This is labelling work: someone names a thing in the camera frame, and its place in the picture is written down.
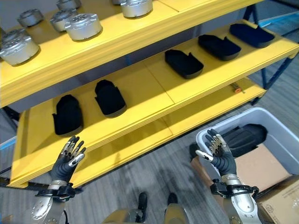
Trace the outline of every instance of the silver metal canister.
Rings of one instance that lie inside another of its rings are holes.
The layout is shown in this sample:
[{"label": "silver metal canister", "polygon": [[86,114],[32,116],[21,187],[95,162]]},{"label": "silver metal canister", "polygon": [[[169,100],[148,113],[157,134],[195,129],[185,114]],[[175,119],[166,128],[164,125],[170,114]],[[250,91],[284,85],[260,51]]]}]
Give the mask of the silver metal canister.
[{"label": "silver metal canister", "polygon": [[78,14],[65,23],[65,30],[73,40],[84,40],[102,30],[96,14]]}]

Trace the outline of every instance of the black fabric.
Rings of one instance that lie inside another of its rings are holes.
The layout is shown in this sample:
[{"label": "black fabric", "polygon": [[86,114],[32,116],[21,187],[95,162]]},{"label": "black fabric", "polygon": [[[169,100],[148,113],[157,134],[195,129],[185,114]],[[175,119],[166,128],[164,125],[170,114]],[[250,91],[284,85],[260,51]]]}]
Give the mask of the black fabric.
[{"label": "black fabric", "polygon": [[53,119],[57,135],[66,135],[79,127],[83,127],[79,102],[72,95],[66,95],[60,99],[56,105],[56,112],[53,114]]},{"label": "black fabric", "polygon": [[236,58],[241,48],[231,42],[227,37],[224,40],[214,35],[202,35],[198,37],[198,44],[213,56],[223,61]]},{"label": "black fabric", "polygon": [[186,55],[180,50],[168,50],[165,52],[165,61],[183,78],[194,78],[194,73],[200,74],[204,65],[191,53]]},{"label": "black fabric", "polygon": [[222,137],[228,144],[232,155],[236,158],[252,151],[257,145],[263,143],[266,140],[267,133],[267,129],[262,125],[247,124],[222,134]]},{"label": "black fabric", "polygon": [[240,40],[255,48],[265,48],[269,46],[275,37],[259,26],[254,29],[245,24],[233,24],[230,26],[229,31]]},{"label": "black fabric", "polygon": [[126,106],[119,89],[108,80],[99,81],[95,87],[95,93],[97,94],[95,99],[104,115],[115,113]]}]

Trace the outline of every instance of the robotic arm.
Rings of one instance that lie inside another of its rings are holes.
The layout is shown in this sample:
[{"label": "robotic arm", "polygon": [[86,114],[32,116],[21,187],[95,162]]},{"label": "robotic arm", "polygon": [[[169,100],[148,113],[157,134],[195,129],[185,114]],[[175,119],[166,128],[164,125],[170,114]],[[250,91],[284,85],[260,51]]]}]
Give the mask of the robotic arm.
[{"label": "robotic arm", "polygon": [[41,190],[36,195],[38,200],[31,212],[26,214],[26,224],[59,223],[64,212],[64,203],[76,194],[69,181],[76,166],[85,156],[85,147],[79,152],[84,142],[81,141],[76,146],[78,141],[79,137],[73,136],[63,147],[50,173],[52,182],[48,189]]},{"label": "robotic arm", "polygon": [[258,192],[257,187],[242,185],[237,176],[236,163],[230,149],[215,130],[207,131],[206,146],[211,150],[209,155],[200,150],[196,154],[208,160],[218,168],[221,180],[213,180],[210,189],[212,194],[224,198],[223,207],[231,224],[261,224],[257,216],[257,204],[253,199]]}]

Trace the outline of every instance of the plastic storage bin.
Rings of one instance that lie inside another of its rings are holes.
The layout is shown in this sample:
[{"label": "plastic storage bin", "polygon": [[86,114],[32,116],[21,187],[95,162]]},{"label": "plastic storage bin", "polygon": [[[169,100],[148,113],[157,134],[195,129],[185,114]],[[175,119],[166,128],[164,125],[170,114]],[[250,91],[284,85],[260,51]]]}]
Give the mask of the plastic storage bin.
[{"label": "plastic storage bin", "polygon": [[[215,129],[222,134],[246,124],[259,124],[267,128],[268,134],[264,145],[290,174],[299,174],[299,138],[270,112],[260,107],[248,109],[212,127],[200,131],[196,135],[196,142],[202,151],[211,154],[210,150],[205,145],[205,135],[208,129]],[[219,179],[219,172],[211,163],[202,158],[199,160],[205,167],[211,179]]]}]

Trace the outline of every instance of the shelving unit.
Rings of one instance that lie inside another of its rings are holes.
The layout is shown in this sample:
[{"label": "shelving unit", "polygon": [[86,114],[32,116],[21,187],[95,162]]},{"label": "shelving unit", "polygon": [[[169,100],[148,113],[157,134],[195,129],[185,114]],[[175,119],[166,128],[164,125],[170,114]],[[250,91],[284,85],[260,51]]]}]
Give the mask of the shelving unit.
[{"label": "shelving unit", "polygon": [[31,61],[11,66],[1,61],[1,107],[32,93],[114,60],[170,35],[261,0],[155,0],[147,16],[126,19],[111,0],[82,0],[79,12],[96,13],[102,33],[86,42],[74,42],[56,32],[49,19],[27,29],[41,52]]},{"label": "shelving unit", "polygon": [[[212,34],[224,37],[228,28],[225,26]],[[73,176],[75,186],[262,96],[265,90],[244,77],[279,59],[292,57],[299,50],[298,44],[277,35],[264,49],[228,37],[242,48],[240,55],[228,62],[209,55],[198,46],[197,39],[174,47],[192,52],[205,65],[203,72],[192,80],[175,73],[164,62],[164,52],[104,77],[118,86],[128,105],[128,110],[117,118],[105,118],[94,100],[94,88],[101,79],[66,93],[79,100],[85,124],[79,136],[85,141],[88,156]],[[245,94],[235,94],[229,86],[236,81]],[[22,114],[11,187],[25,187],[29,180],[51,170],[66,141],[55,135],[52,118],[61,97]]]},{"label": "shelving unit", "polygon": [[91,181],[265,92],[247,78],[240,80],[238,84],[244,88],[245,94],[234,94],[232,87],[227,86],[166,115],[162,120],[154,121],[88,152],[85,161],[78,166],[71,179],[74,187]]}]

